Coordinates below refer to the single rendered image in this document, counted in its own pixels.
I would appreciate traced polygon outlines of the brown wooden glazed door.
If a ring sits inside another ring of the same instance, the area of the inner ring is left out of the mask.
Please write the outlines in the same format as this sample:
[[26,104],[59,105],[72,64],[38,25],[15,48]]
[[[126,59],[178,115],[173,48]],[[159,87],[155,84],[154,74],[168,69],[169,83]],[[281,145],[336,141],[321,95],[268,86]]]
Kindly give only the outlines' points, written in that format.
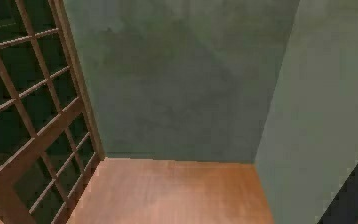
[[66,224],[103,158],[63,0],[0,0],[0,224]]

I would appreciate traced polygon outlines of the dark grey furniture edge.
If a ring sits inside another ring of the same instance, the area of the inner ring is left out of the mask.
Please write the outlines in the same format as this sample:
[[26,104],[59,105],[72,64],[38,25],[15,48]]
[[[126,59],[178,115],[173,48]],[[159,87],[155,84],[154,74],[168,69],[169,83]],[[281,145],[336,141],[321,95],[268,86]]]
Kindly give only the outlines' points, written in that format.
[[358,223],[358,163],[317,224]]

